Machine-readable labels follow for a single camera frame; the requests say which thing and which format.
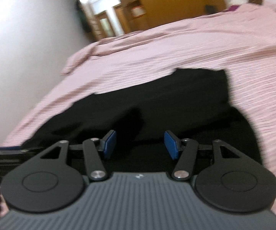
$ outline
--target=wooden shelf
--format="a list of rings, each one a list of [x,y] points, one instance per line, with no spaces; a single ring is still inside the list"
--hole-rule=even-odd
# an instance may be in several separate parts
[[[131,4],[131,3],[134,3],[134,2],[136,2],[136,1],[140,1],[140,0],[128,0],[127,3],[125,4],[125,6],[127,6],[127,5],[129,5],[129,4]]]

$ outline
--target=folded black clothing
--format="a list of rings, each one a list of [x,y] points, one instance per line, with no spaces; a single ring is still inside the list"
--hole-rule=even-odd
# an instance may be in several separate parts
[[[221,139],[261,163],[254,131],[229,104],[224,70],[176,69],[148,83],[92,94],[48,120],[22,148],[49,147],[59,140],[81,144],[111,129],[117,132],[117,147],[107,162],[113,170],[172,167],[163,145],[166,130],[201,144]]]

